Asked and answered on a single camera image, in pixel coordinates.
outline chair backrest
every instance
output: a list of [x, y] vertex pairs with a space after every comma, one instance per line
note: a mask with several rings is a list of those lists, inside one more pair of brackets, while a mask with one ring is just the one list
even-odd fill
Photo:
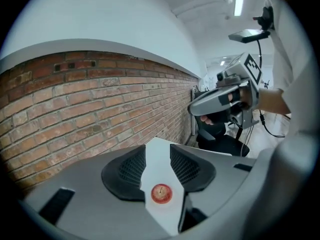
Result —
[[[195, 92], [194, 98], [197, 98], [204, 93], [205, 93], [205, 91]], [[200, 116], [195, 116], [194, 118], [196, 120], [196, 123], [198, 124], [198, 128], [204, 129], [209, 134], [211, 134], [213, 137], [225, 135], [225, 133], [226, 133], [225, 123], [215, 123], [214, 125], [209, 125], [209, 124], [206, 124], [205, 122], [202, 122], [200, 120]]]

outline office chair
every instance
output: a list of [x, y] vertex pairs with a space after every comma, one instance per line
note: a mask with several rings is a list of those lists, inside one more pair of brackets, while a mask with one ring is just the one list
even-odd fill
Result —
[[[204, 91], [199, 91], [194, 93], [194, 98], [199, 97]], [[236, 138], [233, 138], [226, 134], [226, 125], [224, 123], [216, 123], [214, 125], [208, 125], [200, 120], [200, 116], [195, 116], [196, 123], [198, 125], [198, 135], [196, 141], [198, 146], [202, 150], [228, 153], [232, 156], [245, 157], [250, 149], [247, 145], [239, 141], [240, 135], [243, 131], [239, 128]]]

